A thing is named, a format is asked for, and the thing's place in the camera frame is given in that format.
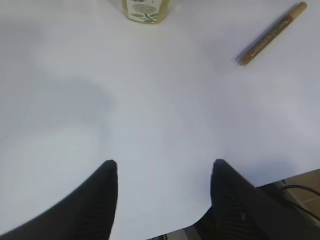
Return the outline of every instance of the black cable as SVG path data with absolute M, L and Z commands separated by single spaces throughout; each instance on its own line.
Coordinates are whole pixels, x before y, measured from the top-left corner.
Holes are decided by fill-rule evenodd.
M 288 201 L 289 203 L 291 203 L 292 205 L 294 205 L 296 208 L 304 211 L 305 213 L 309 214 L 310 216 L 314 217 L 315 219 L 317 219 L 318 221 L 320 221 L 320 217 L 314 215 L 312 212 L 308 211 L 307 209 L 303 208 L 302 206 L 298 205 L 298 204 L 295 204 L 294 202 L 292 201 Z
M 287 185 L 287 186 L 283 186 L 280 188 L 281 191 L 284 190 L 288 190 L 288 189 L 302 189 L 302 190 L 306 190 L 309 191 L 311 193 L 314 193 L 318 196 L 320 196 L 320 192 L 307 187 L 307 186 L 301 186 L 301 185 L 297 185 L 297 184 L 292 184 L 292 185 Z M 295 206 L 296 208 L 300 209 L 301 211 L 304 211 L 305 213 L 309 214 L 310 216 L 314 217 L 315 219 L 317 219 L 318 221 L 320 221 L 320 217 L 318 217 L 317 215 L 313 214 L 312 212 L 308 211 L 307 209 L 303 208 L 302 206 L 292 202 L 292 201 L 288 201 L 289 203 L 291 203 L 293 206 Z
M 287 190 L 287 189 L 303 189 L 303 190 L 306 190 L 306 191 L 309 191 L 309 192 L 312 192 L 318 196 L 320 196 L 320 192 L 310 188 L 310 187 L 307 187 L 307 186 L 301 186 L 301 185 L 297 185 L 297 184 L 293 184 L 293 185 L 287 185 L 287 186 L 283 186 L 280 188 L 281 191 L 284 191 L 284 190 Z

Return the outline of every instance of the pen cap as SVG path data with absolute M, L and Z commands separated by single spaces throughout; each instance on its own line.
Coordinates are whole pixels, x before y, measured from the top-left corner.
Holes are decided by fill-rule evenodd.
M 308 5 L 302 1 L 294 9 L 292 9 L 292 11 L 289 12 L 289 15 L 295 19 L 307 8 L 307 6 Z

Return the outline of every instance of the table surface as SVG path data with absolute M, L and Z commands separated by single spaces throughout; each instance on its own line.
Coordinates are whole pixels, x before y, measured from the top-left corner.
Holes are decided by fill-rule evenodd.
M 226 159 L 260 186 L 319 168 L 320 1 L 247 66 L 294 0 L 173 1 L 163 23 L 120 0 L 0 4 L 0 233 L 100 164 L 118 164 L 112 240 L 195 223 Z

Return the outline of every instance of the floral label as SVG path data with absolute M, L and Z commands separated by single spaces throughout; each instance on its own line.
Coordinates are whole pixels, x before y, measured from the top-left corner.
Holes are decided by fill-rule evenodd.
M 137 22 L 156 23 L 162 0 L 126 0 L 128 17 Z

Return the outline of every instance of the gold marker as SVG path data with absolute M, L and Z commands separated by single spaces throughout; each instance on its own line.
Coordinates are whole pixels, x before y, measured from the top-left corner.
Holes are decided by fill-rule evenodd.
M 261 39 L 246 51 L 239 59 L 240 64 L 246 65 L 254 59 L 273 39 L 276 38 L 290 23 L 293 22 L 305 9 L 307 4 L 300 2 L 286 16 L 281 18 Z

